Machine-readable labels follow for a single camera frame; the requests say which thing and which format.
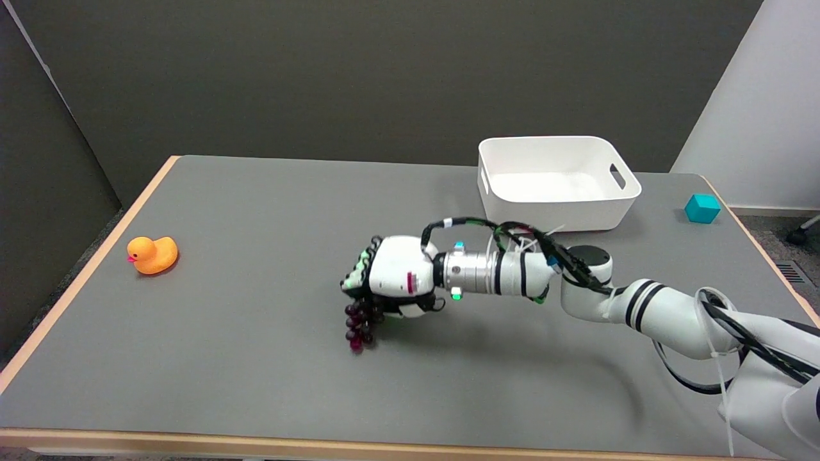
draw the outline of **white wall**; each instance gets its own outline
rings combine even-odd
[[[820,0],[765,0],[672,172],[731,206],[820,209]]]

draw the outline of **yellow rubber duck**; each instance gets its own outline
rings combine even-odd
[[[128,243],[128,262],[145,275],[157,274],[171,267],[179,255],[176,242],[171,237],[151,240],[137,237]]]

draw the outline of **bin handle hole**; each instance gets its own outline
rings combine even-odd
[[[621,190],[626,188],[626,180],[623,179],[623,175],[617,170],[614,163],[609,166],[609,174],[615,178],[615,182],[617,182],[617,185],[621,188]]]
[[[484,168],[481,168],[479,174],[481,175],[481,182],[484,183],[484,193],[490,194],[490,185],[487,184],[487,176],[484,174]]]

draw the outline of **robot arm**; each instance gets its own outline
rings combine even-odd
[[[696,385],[678,376],[665,359],[664,364],[692,390],[719,394],[725,389],[718,413],[740,434],[787,459],[820,459],[817,328],[738,312],[711,289],[692,296],[650,279],[614,288],[613,261],[604,250],[588,245],[559,249],[548,258],[503,250],[477,253],[463,244],[439,253],[429,233],[427,239],[374,237],[341,282],[342,291],[355,299],[345,309],[351,348],[360,352],[371,344],[372,329],[384,316],[418,317],[440,310],[444,300],[436,297],[436,288],[453,299],[476,293],[543,302],[550,280],[560,275],[565,312],[588,322],[624,324],[650,337],[661,358],[663,346],[694,359],[739,351],[740,368],[722,386]]]

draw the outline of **blue cube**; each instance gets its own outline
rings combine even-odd
[[[714,195],[695,194],[689,199],[684,211],[689,221],[709,224],[720,213],[720,202]]]

